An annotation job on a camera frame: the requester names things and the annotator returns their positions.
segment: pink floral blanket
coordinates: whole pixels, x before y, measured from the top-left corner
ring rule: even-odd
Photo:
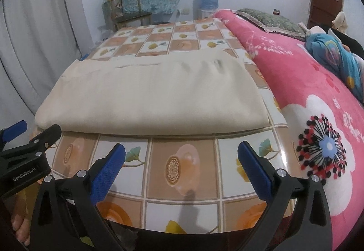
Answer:
[[[214,17],[239,39],[274,93],[303,176],[320,177],[336,249],[364,209],[363,107],[310,56],[303,42],[266,33],[230,10],[220,10]]]

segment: bed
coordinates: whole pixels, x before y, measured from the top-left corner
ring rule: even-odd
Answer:
[[[239,143],[249,141],[260,156],[292,176],[299,176],[301,169],[277,100],[261,71],[224,23],[209,18],[123,28],[88,59],[138,59],[205,48],[220,48],[245,63],[268,111],[268,127],[238,134],[190,137],[63,132],[56,145],[47,150],[54,177],[70,177],[78,170],[88,169],[121,143],[127,152],[126,162],[106,199],[98,204],[106,219],[172,233],[228,232],[253,227],[265,203],[257,198],[237,160]],[[179,173],[174,171],[176,160],[181,162]],[[292,214],[293,207],[292,202],[286,216]]]
[[[364,208],[363,106],[310,56],[304,42],[266,33],[230,10],[214,17],[238,38],[266,79],[287,120],[301,172],[320,177],[335,250]]]

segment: green pillow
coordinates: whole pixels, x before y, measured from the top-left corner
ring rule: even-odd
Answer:
[[[305,32],[286,17],[268,14],[260,10],[240,9],[235,14],[252,22],[267,33],[280,33],[300,41],[305,41]]]

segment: wall outlet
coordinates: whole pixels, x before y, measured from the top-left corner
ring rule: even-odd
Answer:
[[[190,14],[190,9],[189,8],[183,8],[181,10],[181,15],[189,15]]]

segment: beige fabric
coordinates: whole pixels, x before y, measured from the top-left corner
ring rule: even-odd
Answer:
[[[346,22],[346,16],[344,12],[339,12],[332,21],[332,28],[336,29],[337,31],[346,34],[346,30],[348,28],[348,23]]]
[[[315,33],[326,33],[320,26],[314,26],[309,30],[303,23],[298,23],[297,25],[300,26],[302,30],[306,33],[306,37]]]
[[[75,61],[35,115],[40,128],[117,135],[231,133],[269,125],[243,63],[222,50]]]

